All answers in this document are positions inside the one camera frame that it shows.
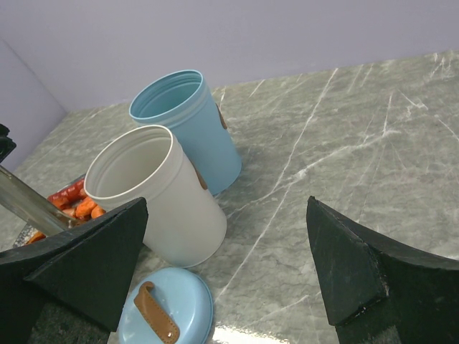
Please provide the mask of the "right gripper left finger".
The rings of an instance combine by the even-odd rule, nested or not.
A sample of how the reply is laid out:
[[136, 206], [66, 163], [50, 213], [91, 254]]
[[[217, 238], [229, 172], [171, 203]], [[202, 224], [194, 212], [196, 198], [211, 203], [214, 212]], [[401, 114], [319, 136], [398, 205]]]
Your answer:
[[1, 253], [2, 343], [106, 343], [118, 328], [148, 210], [139, 197]]

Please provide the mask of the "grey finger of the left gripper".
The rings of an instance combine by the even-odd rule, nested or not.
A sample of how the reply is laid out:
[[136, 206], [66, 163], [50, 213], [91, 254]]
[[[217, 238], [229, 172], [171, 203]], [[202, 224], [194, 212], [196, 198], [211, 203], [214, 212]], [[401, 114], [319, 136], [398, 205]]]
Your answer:
[[1, 205], [46, 236], [77, 226], [74, 219], [1, 166]]

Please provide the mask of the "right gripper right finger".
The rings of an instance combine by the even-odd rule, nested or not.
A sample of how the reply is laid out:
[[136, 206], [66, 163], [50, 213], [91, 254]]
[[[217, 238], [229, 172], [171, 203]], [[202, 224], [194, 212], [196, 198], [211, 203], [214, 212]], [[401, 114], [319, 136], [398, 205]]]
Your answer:
[[306, 221], [340, 343], [458, 342], [458, 261], [393, 240], [313, 196]]

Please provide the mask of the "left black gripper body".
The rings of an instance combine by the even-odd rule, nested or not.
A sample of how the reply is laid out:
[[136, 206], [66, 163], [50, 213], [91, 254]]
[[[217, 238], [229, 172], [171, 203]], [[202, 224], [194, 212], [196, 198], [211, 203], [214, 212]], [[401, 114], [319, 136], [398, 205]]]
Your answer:
[[15, 148], [16, 143], [9, 137], [10, 130], [0, 125], [0, 161], [3, 161]]

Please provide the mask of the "speckled grey plate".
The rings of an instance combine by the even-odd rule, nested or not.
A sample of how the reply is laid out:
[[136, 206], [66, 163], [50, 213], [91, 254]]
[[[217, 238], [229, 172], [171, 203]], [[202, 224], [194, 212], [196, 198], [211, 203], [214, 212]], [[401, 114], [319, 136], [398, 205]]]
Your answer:
[[[62, 191], [66, 190], [67, 188], [71, 187], [71, 185], [76, 184], [76, 183], [79, 183], [82, 186], [82, 181], [84, 180], [84, 178], [85, 178], [85, 174], [82, 174], [81, 176], [78, 176], [76, 179], [72, 180], [69, 184], [67, 184], [64, 187], [62, 187], [61, 189], [59, 189], [57, 191], [57, 194], [61, 193]], [[20, 231], [20, 233], [19, 233], [18, 237], [16, 238], [16, 240], [14, 241], [14, 243], [12, 244], [12, 247], [16, 248], [16, 247], [24, 246], [25, 244], [27, 244], [27, 242], [32, 237], [35, 237], [38, 232], [39, 231], [37, 229], [35, 229], [34, 227], [32, 227], [29, 224], [26, 224], [23, 227], [23, 229]]]

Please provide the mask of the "red sausage toy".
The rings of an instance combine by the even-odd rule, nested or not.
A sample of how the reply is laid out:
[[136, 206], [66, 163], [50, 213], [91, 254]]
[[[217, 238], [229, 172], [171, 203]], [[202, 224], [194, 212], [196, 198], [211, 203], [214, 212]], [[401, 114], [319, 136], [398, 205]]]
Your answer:
[[69, 209], [86, 197], [83, 188], [85, 179], [81, 178], [66, 188], [47, 197], [47, 200], [60, 210]]

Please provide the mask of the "orange carrot toy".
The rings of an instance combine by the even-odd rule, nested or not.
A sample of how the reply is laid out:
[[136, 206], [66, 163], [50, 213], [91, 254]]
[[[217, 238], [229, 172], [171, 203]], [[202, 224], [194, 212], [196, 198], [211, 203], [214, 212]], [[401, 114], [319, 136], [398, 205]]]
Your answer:
[[81, 220], [96, 219], [105, 214], [105, 210], [98, 206], [89, 196], [84, 198], [75, 208], [75, 217]]

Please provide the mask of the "white cylindrical container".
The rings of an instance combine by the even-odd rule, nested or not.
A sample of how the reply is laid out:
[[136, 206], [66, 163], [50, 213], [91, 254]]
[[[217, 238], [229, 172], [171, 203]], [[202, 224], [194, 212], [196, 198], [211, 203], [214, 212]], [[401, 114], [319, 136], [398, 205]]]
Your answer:
[[111, 211], [143, 197], [143, 243], [176, 267], [209, 259], [222, 244], [227, 219], [176, 136], [161, 125], [133, 129], [106, 146], [85, 174], [86, 194]]

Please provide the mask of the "blue cylindrical container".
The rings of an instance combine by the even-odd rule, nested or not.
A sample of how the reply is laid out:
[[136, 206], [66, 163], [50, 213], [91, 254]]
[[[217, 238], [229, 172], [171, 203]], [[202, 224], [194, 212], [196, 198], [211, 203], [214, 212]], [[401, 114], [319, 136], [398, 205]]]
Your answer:
[[242, 159], [201, 72], [182, 70], [154, 81], [136, 95], [129, 114], [139, 125], [167, 127], [211, 194], [226, 190], [240, 175]]

